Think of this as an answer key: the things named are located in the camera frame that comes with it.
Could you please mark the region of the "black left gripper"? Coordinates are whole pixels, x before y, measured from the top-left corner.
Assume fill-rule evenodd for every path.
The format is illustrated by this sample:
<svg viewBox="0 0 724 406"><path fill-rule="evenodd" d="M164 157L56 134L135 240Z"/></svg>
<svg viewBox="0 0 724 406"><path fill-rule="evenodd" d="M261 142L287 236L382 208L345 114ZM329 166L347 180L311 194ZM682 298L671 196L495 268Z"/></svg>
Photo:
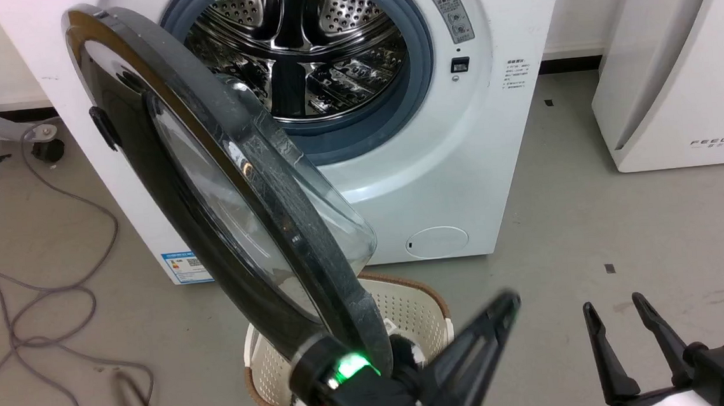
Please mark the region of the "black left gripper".
<svg viewBox="0 0 724 406"><path fill-rule="evenodd" d="M496 294L422 371L425 406L482 406L521 308L516 291ZM291 360L290 387L304 406L419 406L416 345L389 336L391 374L332 335L311 337Z"/></svg>

